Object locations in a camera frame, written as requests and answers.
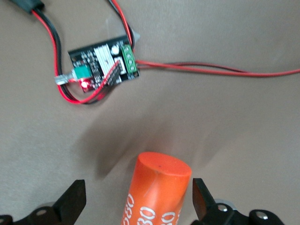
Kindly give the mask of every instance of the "green terminal block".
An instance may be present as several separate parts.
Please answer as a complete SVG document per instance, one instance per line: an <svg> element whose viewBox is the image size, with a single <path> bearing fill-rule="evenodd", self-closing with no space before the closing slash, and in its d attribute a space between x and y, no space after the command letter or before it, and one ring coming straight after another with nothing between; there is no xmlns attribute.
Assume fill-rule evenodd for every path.
<svg viewBox="0 0 300 225"><path fill-rule="evenodd" d="M75 76L76 76L77 80L92 77L92 72L90 70L90 67L87 65L75 67L74 72L75 72Z"/></svg>
<svg viewBox="0 0 300 225"><path fill-rule="evenodd" d="M122 53L128 73L137 72L135 57L133 55L130 45L124 45L122 47Z"/></svg>

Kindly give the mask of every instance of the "orange cylinder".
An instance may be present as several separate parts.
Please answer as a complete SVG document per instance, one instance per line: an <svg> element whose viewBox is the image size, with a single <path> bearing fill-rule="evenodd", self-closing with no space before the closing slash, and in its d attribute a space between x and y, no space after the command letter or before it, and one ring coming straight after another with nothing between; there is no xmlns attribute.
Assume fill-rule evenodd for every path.
<svg viewBox="0 0 300 225"><path fill-rule="evenodd" d="M191 168L177 158L141 153L121 225L176 225L191 174Z"/></svg>

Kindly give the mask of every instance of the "screw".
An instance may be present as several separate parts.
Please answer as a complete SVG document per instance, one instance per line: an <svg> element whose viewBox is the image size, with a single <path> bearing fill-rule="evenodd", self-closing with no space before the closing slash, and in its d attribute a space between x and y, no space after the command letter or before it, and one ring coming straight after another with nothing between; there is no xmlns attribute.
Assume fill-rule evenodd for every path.
<svg viewBox="0 0 300 225"><path fill-rule="evenodd" d="M43 214L45 214L47 212L47 210L40 210L37 212L37 216L41 216Z"/></svg>
<svg viewBox="0 0 300 225"><path fill-rule="evenodd" d="M227 211L228 211L227 207L224 206L224 205L218 205L217 208L218 208L220 211L222 211L222 212L227 212Z"/></svg>
<svg viewBox="0 0 300 225"><path fill-rule="evenodd" d="M257 212L256 212L256 215L257 215L257 217L260 218L260 219L268 219L267 214L265 214L264 212L257 211Z"/></svg>

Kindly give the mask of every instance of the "red and black wire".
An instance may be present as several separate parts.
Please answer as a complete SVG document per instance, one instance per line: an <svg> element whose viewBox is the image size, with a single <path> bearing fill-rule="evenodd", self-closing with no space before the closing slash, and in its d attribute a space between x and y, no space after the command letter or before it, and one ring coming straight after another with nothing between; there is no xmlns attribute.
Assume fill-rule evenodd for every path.
<svg viewBox="0 0 300 225"><path fill-rule="evenodd" d="M134 33L129 26L120 6L118 5L116 0L107 0L113 9L116 11L116 13L119 15L120 19L123 22L124 29L126 32L126 35L128 37L128 41L131 45L132 50L135 46L135 37ZM55 75L61 75L62 72L62 66L61 66L61 42L59 35L54 27L54 25L50 22L50 20L40 11L39 9L34 9L32 11L33 15L45 26L47 29L51 40L53 44L53 52L54 52L54 71ZM248 72L244 70L240 70L233 67L227 67L222 66L218 64L212 64L212 63L202 63L202 62L175 62L175 63L158 63L158 62L150 62L150 61L144 61L144 60L137 60L136 61L139 69L149 69L149 68L162 68L162 69L171 69L171 70L181 70L186 72L192 72L192 73L201 73L201 74L213 74L213 75L229 75L229 76L247 76L247 77L276 77L276 76L284 76L284 75L291 75L291 74L297 74L300 73L300 69L295 70L289 70L284 72L276 72L276 73L253 73ZM198 67L209 67L209 68L218 68L221 70L215 70L215 69L204 69L204 68L198 68ZM97 90L94 91L94 93L83 100L76 99L68 90L68 87L66 84L64 85L58 85L58 89L60 94L70 103L73 104L92 104L97 102L103 97L103 94L101 95L101 89L103 85L101 85L101 88L99 87Z"/></svg>

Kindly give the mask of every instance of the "beige surface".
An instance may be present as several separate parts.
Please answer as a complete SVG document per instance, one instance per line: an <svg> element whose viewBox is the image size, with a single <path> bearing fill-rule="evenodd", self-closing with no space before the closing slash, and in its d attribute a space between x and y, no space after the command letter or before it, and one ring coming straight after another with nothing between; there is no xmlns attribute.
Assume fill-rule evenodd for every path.
<svg viewBox="0 0 300 225"><path fill-rule="evenodd" d="M67 50L124 33L104 0L45 0ZM253 71L300 67L296 0L120 0L141 34L137 59L198 60ZM241 213L262 208L300 224L300 77L252 79L159 70L94 106L65 102L53 82L49 37L0 1L0 214L15 219L85 179L77 224L116 225L136 156L176 156L215 198ZM188 189L180 224L196 214Z"/></svg>

